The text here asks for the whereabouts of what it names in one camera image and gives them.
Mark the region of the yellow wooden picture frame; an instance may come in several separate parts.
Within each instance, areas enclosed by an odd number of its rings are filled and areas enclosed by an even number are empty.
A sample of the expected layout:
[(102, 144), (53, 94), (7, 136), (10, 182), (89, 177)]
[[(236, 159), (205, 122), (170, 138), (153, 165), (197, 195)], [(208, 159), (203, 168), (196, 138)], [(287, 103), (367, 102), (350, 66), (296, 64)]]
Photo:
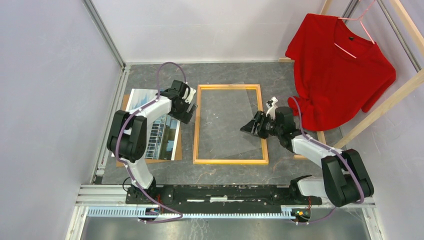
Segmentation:
[(194, 164), (269, 163), (267, 141), (240, 130), (264, 109), (259, 84), (200, 84), (196, 102)]

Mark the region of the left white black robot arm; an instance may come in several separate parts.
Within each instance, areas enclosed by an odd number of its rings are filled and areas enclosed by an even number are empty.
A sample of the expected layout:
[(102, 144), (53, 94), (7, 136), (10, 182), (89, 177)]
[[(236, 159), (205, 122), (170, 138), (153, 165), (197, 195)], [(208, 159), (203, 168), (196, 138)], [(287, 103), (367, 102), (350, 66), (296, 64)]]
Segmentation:
[(123, 163), (131, 184), (139, 189), (137, 196), (145, 204), (157, 198), (157, 190), (151, 186), (154, 177), (145, 161), (152, 125), (163, 115), (188, 124), (197, 108), (193, 103), (196, 93), (187, 83), (174, 80), (170, 88), (159, 91), (142, 106), (114, 113), (106, 147)]

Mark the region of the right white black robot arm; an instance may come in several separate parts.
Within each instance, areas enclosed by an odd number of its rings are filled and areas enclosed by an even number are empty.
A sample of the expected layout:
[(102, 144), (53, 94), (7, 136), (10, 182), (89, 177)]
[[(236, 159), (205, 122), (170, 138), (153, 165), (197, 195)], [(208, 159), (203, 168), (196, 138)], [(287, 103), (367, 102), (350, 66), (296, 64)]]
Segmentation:
[(321, 168), (321, 177), (305, 175), (291, 180), (288, 196), (295, 204), (302, 204), (309, 197), (319, 197), (328, 199), (336, 207), (343, 207), (361, 204), (375, 192), (358, 151), (341, 150), (317, 141), (296, 127), (289, 107), (277, 107), (274, 115), (257, 111), (240, 131), (264, 140), (277, 137), (282, 147)]

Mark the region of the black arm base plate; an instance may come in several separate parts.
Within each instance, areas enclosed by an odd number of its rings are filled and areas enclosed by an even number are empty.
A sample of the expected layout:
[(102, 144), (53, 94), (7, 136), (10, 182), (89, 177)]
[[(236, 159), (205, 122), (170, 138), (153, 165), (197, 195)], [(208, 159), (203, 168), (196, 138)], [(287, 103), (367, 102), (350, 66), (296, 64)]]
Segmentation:
[(130, 186), (126, 191), (128, 205), (155, 205), (163, 214), (271, 214), (281, 206), (296, 208), (317, 206), (322, 199), (302, 196), (288, 185), (156, 185), (144, 195)]

